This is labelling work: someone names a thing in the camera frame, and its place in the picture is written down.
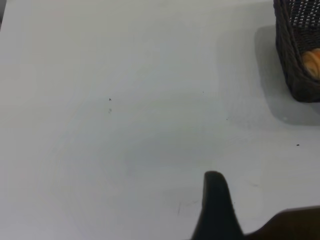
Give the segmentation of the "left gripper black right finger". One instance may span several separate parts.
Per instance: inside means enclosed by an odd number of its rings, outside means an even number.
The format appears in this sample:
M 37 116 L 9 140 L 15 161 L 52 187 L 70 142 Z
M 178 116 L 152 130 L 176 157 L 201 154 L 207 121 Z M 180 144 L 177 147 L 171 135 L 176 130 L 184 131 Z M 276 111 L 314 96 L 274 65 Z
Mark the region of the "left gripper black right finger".
M 285 209 L 274 215 L 261 228 L 245 234 L 246 240 L 318 240 L 320 207 Z

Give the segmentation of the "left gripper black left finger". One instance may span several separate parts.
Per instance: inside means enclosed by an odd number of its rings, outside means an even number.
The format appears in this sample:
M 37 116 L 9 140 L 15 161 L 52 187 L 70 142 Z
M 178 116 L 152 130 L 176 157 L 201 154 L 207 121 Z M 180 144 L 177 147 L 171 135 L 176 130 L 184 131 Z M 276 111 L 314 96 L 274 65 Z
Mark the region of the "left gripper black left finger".
M 217 171 L 204 174 L 202 208 L 193 240 L 243 240 L 225 177 Z

